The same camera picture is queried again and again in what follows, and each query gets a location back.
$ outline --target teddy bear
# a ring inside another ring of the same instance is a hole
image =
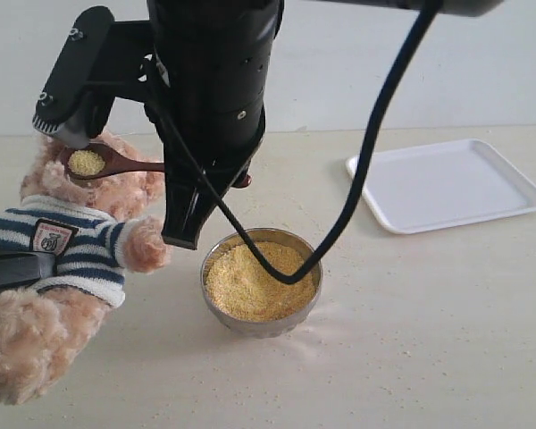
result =
[[[97,143],[146,162],[104,130]],[[162,221],[142,216],[164,193],[161,172],[72,181],[58,160],[64,145],[41,136],[24,176],[19,208],[0,213],[0,250],[55,253],[57,273],[0,293],[0,403],[45,395],[125,299],[124,275],[168,265]]]

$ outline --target black cable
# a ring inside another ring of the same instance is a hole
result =
[[[258,260],[260,265],[276,280],[285,284],[294,284],[302,280],[307,274],[309,274],[315,265],[323,258],[323,256],[330,250],[330,248],[337,241],[343,230],[348,226],[349,221],[353,213],[356,211],[357,204],[359,204],[359,198],[361,197],[362,190],[365,184],[365,178],[369,170],[369,166],[373,156],[373,150],[375,148],[375,141],[379,134],[381,128],[381,123],[385,116],[385,113],[388,110],[389,103],[397,90],[399,82],[402,80],[403,75],[407,69],[407,66],[411,63],[413,56],[423,41],[424,35],[431,26],[433,20],[437,16],[440,8],[442,6],[442,0],[426,0],[423,8],[419,12],[417,19],[415,20],[412,28],[407,34],[406,40],[403,43],[403,46],[400,48],[397,58],[389,74],[383,83],[381,92],[375,101],[373,106],[372,113],[370,115],[367,128],[364,135],[364,141],[361,146],[359,159],[357,161],[356,174],[354,175],[353,182],[349,189],[348,198],[346,204],[344,205],[341,213],[339,214],[338,220],[331,227],[328,234],[323,239],[322,243],[317,247],[312,255],[302,264],[298,270],[292,275],[286,275],[281,273],[265,259],[264,255],[256,247],[253,240],[248,236],[245,229],[240,225],[239,221],[236,219],[234,214],[226,206],[222,198],[216,193],[213,185],[206,178],[205,174],[201,171],[198,162],[193,158],[188,150],[188,147],[180,135],[179,130],[175,126],[174,120],[165,112],[162,108],[159,101],[161,92],[158,90],[156,83],[156,74],[155,70],[150,67],[149,62],[146,63],[147,71],[147,83],[153,92],[154,109],[157,110],[157,115],[161,119],[163,126],[170,129],[174,137],[179,141],[180,146],[182,147],[185,155],[188,157],[191,162],[195,172],[198,174],[199,178],[206,185],[208,190],[213,195],[213,198],[217,206],[221,209],[222,213],[226,216],[232,226],[236,229],[239,236],[247,244],[250,251],[254,254],[255,258]]]

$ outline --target teddy bear head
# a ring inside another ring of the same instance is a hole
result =
[[[34,195],[57,198],[104,211],[118,221],[124,221],[139,216],[164,193],[164,174],[161,172],[125,172],[94,181],[73,181],[58,159],[65,145],[46,136],[40,139],[37,159],[21,183],[21,199]],[[143,156],[108,130],[92,141],[106,144],[137,161],[158,161]]]

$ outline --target spoon of grains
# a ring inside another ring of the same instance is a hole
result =
[[[85,149],[65,148],[59,157],[68,175],[92,181],[122,172],[164,172],[163,163],[143,163],[121,155],[102,143],[90,143]]]

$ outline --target wooden spoon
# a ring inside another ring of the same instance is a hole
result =
[[[105,161],[105,166],[101,172],[98,172],[97,174],[82,176],[81,174],[73,172],[68,165],[71,155],[77,150],[78,149],[67,147],[59,156],[59,160],[65,167],[65,171],[72,179],[92,181],[94,179],[101,179],[103,177],[113,176],[122,172],[164,172],[164,163],[143,163],[140,161],[135,161],[121,155],[112,147],[102,143],[90,143],[89,146],[81,150],[88,150],[100,155]]]

